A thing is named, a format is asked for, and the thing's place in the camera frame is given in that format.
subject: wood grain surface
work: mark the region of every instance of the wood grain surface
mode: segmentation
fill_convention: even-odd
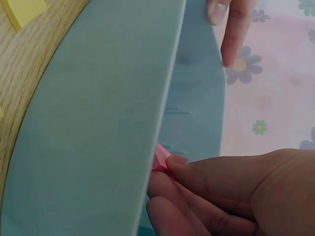
[[[15,32],[0,5],[0,202],[25,112],[55,50],[89,0],[46,0],[47,11]]]

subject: flower pattern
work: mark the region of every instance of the flower pattern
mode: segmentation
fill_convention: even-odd
[[[241,83],[248,84],[252,81],[252,74],[260,74],[262,68],[254,65],[261,61],[261,56],[252,55],[250,47],[243,47],[234,65],[225,69],[226,84],[232,85],[238,79]]]
[[[264,120],[257,120],[256,123],[252,124],[252,131],[255,135],[263,135],[267,131],[267,124]]]
[[[315,29],[310,29],[308,35],[310,37],[310,41],[315,43]]]
[[[265,15],[265,11],[264,10],[254,10],[254,12],[252,13],[252,22],[256,23],[256,22],[266,22],[266,20],[270,20],[270,16]]]
[[[311,138],[312,142],[306,140],[302,141],[300,144],[300,149],[315,150],[315,127],[311,130]]]
[[[299,9],[304,10],[304,15],[312,15],[315,17],[315,0],[298,0]]]

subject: yellow sticky note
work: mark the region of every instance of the yellow sticky note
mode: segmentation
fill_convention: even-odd
[[[3,116],[4,116],[4,114],[3,114],[3,111],[2,111],[2,109],[0,107],[0,118],[2,118]]]
[[[47,9],[44,0],[0,0],[0,2],[16,31]]]

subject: pink paper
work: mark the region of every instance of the pink paper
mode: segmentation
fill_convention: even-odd
[[[168,172],[166,160],[170,155],[171,154],[158,143],[154,155],[152,171]]]

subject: pink tablecloth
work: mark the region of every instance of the pink tablecloth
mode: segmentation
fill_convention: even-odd
[[[225,73],[221,155],[315,149],[315,0],[258,0]]]

